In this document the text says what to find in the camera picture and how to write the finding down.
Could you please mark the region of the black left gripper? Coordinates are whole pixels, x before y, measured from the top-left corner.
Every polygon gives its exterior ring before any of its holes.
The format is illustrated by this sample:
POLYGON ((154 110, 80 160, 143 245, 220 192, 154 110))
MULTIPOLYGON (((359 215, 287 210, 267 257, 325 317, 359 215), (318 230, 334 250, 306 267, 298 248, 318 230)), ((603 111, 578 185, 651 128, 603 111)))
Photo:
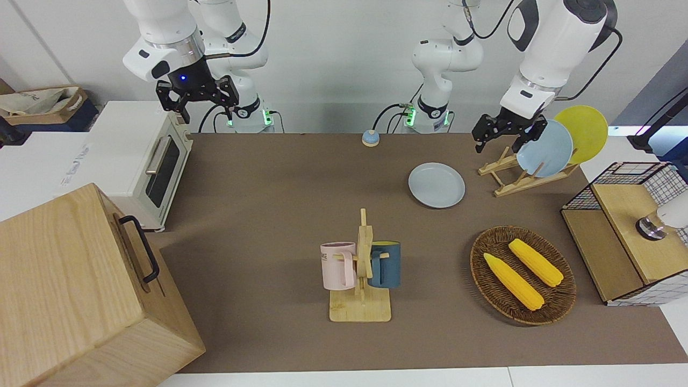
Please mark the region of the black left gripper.
POLYGON ((516 135, 513 152, 518 153, 527 142, 540 139, 542 132, 543 114, 541 112, 536 113, 533 118, 524 118, 503 107, 494 117, 488 113, 481 115, 472 128, 472 137, 475 140, 475 151, 480 154, 484 149, 484 142, 489 142, 501 135, 516 135))

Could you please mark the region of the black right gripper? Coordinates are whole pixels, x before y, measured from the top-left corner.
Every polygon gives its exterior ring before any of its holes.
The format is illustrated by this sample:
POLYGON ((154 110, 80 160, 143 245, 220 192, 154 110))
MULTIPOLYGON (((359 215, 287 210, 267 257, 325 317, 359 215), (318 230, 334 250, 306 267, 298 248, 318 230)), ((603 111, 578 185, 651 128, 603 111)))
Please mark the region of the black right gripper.
POLYGON ((186 104, 202 101, 220 105, 227 120, 233 120, 233 109, 239 104, 238 90, 230 75, 214 78, 207 59, 172 71, 168 78, 168 81, 157 81, 156 93, 163 110, 175 112, 179 124, 191 121, 186 104))

